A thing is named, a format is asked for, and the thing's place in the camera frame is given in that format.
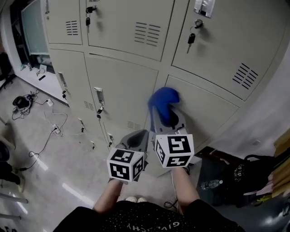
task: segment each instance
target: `white cube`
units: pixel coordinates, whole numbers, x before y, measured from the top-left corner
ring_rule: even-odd
[[[156,135],[155,152],[164,168],[188,166],[194,156],[192,135]]]
[[[112,148],[107,165],[111,178],[132,182],[144,169],[144,152]]]

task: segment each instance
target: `locker vent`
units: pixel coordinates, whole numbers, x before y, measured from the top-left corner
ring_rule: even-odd
[[[78,35],[77,21],[65,22],[67,27],[67,35]]]
[[[141,44],[157,47],[160,31],[160,26],[136,22],[134,41]]]
[[[134,123],[134,122],[131,122],[131,121],[128,121],[128,128],[138,131],[141,129],[141,125]]]
[[[250,89],[257,77],[257,73],[242,63],[232,79],[244,88]]]
[[[88,109],[90,109],[92,111],[95,111],[95,108],[94,108],[94,106],[91,103],[89,103],[87,101],[84,101],[84,103],[85,103],[86,108],[88,108]]]

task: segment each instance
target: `blue cloth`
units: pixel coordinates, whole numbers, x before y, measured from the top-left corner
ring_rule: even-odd
[[[158,110],[161,122],[165,125],[169,125],[170,116],[169,116],[169,105],[170,103],[178,103],[179,96],[178,92],[175,89],[169,87],[163,87],[157,90],[149,99],[148,107],[151,118],[151,131],[155,132],[153,124],[153,107],[155,106]]]

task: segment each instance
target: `locker door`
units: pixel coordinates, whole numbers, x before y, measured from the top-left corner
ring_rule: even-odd
[[[98,55],[86,57],[86,65],[97,108],[101,105],[95,88],[103,91],[105,105],[100,116],[114,142],[143,129],[158,71]]]
[[[46,0],[45,25],[50,44],[82,44],[79,0]]]
[[[184,113],[188,132],[193,134],[195,148],[238,110],[237,106],[228,101],[176,77],[169,76],[166,86],[179,92],[181,102],[177,108]]]
[[[194,4],[189,3],[173,66],[246,100],[277,52],[289,6],[284,0],[218,0],[212,18],[206,18],[194,12]],[[196,39],[187,54],[197,19],[204,27],[192,29]]]
[[[90,140],[96,143],[96,147],[108,151],[105,137],[97,119],[84,54],[55,49],[51,49],[49,54],[58,74],[58,80],[63,90],[67,90],[65,94],[74,116],[82,120],[85,133]]]
[[[89,45],[160,60],[173,0],[106,0],[91,2]]]

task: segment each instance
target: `white shoe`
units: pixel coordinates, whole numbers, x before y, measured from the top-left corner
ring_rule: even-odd
[[[19,178],[20,178],[20,184],[17,185],[18,186],[18,191],[20,193],[23,193],[24,185],[25,185],[25,178],[23,176],[19,176]]]
[[[126,199],[126,201],[131,201],[131,202],[136,203],[136,202],[137,202],[137,198],[136,198],[136,197],[128,197],[128,198]]]
[[[147,202],[147,200],[145,198],[139,198],[137,203],[140,203],[140,202]]]

